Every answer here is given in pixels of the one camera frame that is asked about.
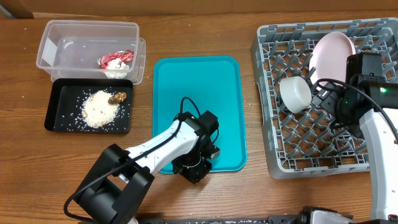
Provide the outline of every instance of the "pink plate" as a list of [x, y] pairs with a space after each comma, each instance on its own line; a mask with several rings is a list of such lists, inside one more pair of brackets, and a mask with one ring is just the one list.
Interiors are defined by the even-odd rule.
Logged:
[[354, 43], [345, 34], [331, 32], [324, 36], [312, 52], [309, 69], [316, 68], [311, 76], [312, 84], [321, 78], [345, 82], [347, 57], [353, 54], [355, 54]]

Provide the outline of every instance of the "white label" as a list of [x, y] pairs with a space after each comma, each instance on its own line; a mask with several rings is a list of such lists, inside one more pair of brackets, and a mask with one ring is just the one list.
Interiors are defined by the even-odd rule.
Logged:
[[45, 60], [52, 67], [54, 66], [56, 53], [57, 53], [57, 46], [49, 38], [47, 38], [44, 45], [42, 59]]

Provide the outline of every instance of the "clear plastic container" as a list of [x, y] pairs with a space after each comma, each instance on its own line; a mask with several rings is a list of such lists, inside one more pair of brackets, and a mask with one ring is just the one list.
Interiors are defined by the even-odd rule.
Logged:
[[[134, 58], [126, 70], [105, 70], [98, 66], [104, 55], [131, 50]], [[145, 40], [133, 22], [50, 21], [45, 27], [37, 53], [36, 65], [58, 78], [107, 78], [105, 72], [127, 73], [138, 85], [144, 75]]]

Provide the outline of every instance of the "blue tray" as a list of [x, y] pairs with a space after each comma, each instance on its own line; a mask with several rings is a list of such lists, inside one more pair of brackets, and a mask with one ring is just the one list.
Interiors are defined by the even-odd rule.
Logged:
[[[229, 56], [158, 61], [154, 69], [152, 136], [172, 124], [184, 96], [197, 104], [200, 113], [209, 110], [218, 117], [220, 135], [215, 145], [221, 149], [221, 154], [210, 160], [213, 164], [211, 172], [242, 169], [248, 159], [248, 151], [238, 62]], [[197, 116], [189, 101], [184, 103], [184, 111]], [[172, 174], [172, 165], [165, 166], [161, 173]]]

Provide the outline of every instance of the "candy wrapper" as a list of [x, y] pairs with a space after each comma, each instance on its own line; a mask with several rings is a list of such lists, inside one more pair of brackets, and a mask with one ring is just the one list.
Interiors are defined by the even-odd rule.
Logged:
[[[126, 50], [123, 52], [115, 52], [104, 55], [98, 59], [98, 66], [100, 69], [110, 70], [127, 70], [130, 66], [126, 65], [127, 62], [131, 62], [134, 58], [134, 52]], [[126, 72], [104, 72], [108, 78], [124, 78]]]

